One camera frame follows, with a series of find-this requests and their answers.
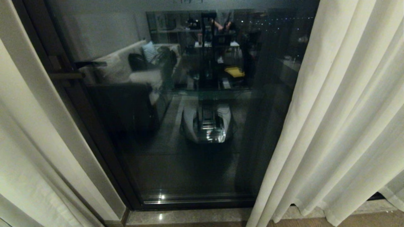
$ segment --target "white sofa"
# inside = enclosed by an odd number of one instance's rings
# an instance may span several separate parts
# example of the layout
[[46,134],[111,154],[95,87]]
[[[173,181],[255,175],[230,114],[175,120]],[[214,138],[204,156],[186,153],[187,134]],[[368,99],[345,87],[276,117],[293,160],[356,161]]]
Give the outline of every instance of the white sofa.
[[178,44],[155,44],[168,47],[177,57],[171,69],[154,68],[133,72],[128,57],[142,54],[142,40],[111,54],[93,60],[104,66],[80,68],[84,83],[100,117],[110,131],[155,130],[159,127],[171,101],[166,93],[173,86],[173,77],[180,72],[181,50]]

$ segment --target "glass door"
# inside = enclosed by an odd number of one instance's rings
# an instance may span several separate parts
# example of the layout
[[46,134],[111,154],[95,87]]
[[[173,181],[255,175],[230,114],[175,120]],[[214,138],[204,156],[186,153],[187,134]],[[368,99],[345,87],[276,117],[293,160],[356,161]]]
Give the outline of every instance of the glass door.
[[[30,0],[21,2],[30,8]],[[254,204],[318,4],[44,2],[69,63],[64,69],[84,75],[55,83],[129,207]]]

